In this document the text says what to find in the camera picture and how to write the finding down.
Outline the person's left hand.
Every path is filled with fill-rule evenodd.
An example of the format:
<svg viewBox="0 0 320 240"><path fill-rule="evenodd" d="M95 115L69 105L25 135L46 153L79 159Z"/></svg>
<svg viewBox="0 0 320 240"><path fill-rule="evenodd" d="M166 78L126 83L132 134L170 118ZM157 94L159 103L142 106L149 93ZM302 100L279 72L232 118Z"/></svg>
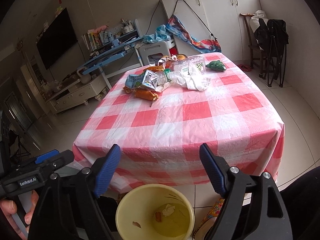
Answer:
<svg viewBox="0 0 320 240"><path fill-rule="evenodd" d="M35 210L35 206L37 204L37 201L39 200L39 195L35 190L31 192L31 208L28 213L26 213L24 220L26 224L28 225L26 227L26 231L29 232L31 219ZM17 213L17 205L12 200L3 199L1 200L1 210L3 211L6 219L8 220L9 224L13 228L13 230L20 236L21 239L27 239L27 237L24 235L24 233L20 230L16 222L14 221L12 215Z"/></svg>

